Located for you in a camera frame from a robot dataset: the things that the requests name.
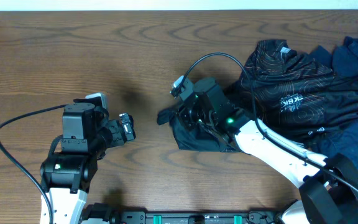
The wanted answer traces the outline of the black orange patterned jersey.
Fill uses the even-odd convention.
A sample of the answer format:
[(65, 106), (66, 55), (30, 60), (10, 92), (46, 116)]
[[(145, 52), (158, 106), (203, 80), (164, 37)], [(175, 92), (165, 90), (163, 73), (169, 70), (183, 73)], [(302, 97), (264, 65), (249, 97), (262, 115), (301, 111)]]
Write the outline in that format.
[(224, 92), (237, 107), (255, 110), (275, 132), (312, 149), (325, 132), (339, 130), (328, 98), (344, 84), (312, 53), (299, 54), (284, 40), (262, 40)]

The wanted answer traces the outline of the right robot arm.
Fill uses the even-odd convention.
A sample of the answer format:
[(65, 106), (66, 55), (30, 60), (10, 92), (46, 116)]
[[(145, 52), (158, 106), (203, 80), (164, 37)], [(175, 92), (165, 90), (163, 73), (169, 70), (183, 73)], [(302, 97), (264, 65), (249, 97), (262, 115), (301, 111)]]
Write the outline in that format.
[(214, 78), (192, 83), (180, 77), (171, 94), (188, 129), (203, 128), (227, 146), (237, 146), (286, 177), (300, 200), (275, 223), (358, 223), (358, 171), (342, 154), (326, 157), (272, 131), (255, 113), (237, 107)]

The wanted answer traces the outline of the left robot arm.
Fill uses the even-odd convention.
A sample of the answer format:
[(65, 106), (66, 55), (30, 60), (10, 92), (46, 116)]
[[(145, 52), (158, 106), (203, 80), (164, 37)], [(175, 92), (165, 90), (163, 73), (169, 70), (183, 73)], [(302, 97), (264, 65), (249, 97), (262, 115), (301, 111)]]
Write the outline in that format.
[(135, 139), (131, 115), (109, 119), (106, 109), (92, 103), (66, 105), (63, 112), (62, 146), (50, 148), (40, 167), (41, 223), (120, 223), (118, 211), (103, 203), (87, 205), (90, 183), (107, 149)]

